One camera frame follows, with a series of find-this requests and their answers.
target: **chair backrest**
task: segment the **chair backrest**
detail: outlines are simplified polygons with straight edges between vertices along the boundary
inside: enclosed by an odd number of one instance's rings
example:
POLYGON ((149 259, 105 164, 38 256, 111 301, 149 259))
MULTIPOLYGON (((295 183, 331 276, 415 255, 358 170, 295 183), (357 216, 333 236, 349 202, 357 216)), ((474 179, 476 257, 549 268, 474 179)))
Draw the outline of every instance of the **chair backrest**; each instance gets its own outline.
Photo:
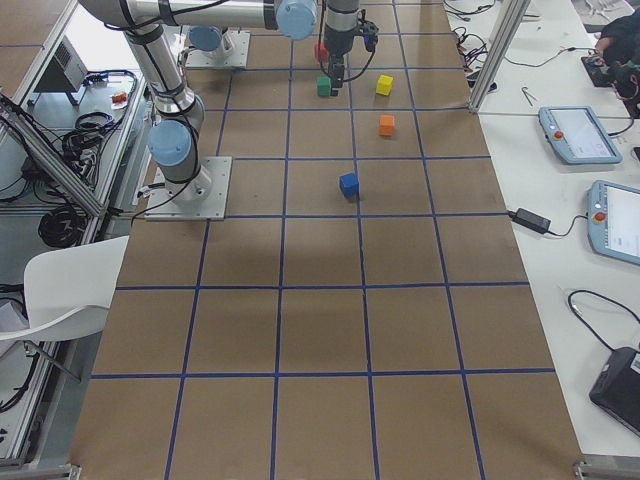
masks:
POLYGON ((108 308, 94 305, 78 307, 52 319, 49 323, 27 330, 0 332, 0 340, 62 342, 101 332, 107 321, 108 308))
POLYGON ((24 271, 30 329, 77 307, 109 308, 128 240, 128 236, 118 237, 32 258, 24 271))

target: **touchscreen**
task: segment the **touchscreen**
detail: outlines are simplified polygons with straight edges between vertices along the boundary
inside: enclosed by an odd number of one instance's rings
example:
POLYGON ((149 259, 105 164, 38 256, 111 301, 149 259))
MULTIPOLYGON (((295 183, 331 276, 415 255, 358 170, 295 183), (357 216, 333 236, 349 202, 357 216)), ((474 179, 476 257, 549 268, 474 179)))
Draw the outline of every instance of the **touchscreen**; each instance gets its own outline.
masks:
POLYGON ((602 132, 593 123, 586 110, 550 110, 558 129, 564 133, 571 153, 576 158, 608 158, 614 153, 607 145, 602 132))
POLYGON ((640 257, 640 194, 607 186, 607 245, 640 257))

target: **small metal tool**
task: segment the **small metal tool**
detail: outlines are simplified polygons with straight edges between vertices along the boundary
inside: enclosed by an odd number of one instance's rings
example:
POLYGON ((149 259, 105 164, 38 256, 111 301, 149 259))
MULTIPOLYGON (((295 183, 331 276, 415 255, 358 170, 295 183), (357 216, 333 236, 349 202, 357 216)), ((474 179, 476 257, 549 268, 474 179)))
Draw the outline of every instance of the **small metal tool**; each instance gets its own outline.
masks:
POLYGON ((533 102, 531 100, 538 101, 538 99, 529 92, 528 87, 522 87, 520 90, 522 90, 522 94, 524 95, 524 98, 527 99, 527 102, 529 102, 529 105, 533 107, 533 102))

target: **red object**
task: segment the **red object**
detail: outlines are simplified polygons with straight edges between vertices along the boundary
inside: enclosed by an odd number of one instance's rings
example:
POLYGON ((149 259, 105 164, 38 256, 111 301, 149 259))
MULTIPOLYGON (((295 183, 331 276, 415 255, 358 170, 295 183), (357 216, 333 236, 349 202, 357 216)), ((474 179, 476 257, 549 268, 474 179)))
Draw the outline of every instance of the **red object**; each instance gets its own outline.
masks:
POLYGON ((118 92, 115 95, 111 95, 111 102, 114 104, 124 103, 127 101, 127 92, 118 92))
POLYGON ((317 62, 329 61, 329 51, 325 48, 324 43, 316 43, 313 46, 313 56, 317 62))

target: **green cube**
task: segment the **green cube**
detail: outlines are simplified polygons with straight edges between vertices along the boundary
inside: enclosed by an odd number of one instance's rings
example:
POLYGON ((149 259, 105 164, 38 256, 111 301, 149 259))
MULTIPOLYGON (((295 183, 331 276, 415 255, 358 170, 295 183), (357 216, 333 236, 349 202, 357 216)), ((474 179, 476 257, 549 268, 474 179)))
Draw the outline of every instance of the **green cube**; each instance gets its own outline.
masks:
POLYGON ((318 87, 319 97, 331 96, 331 79, 329 77, 318 77, 316 86, 318 87))

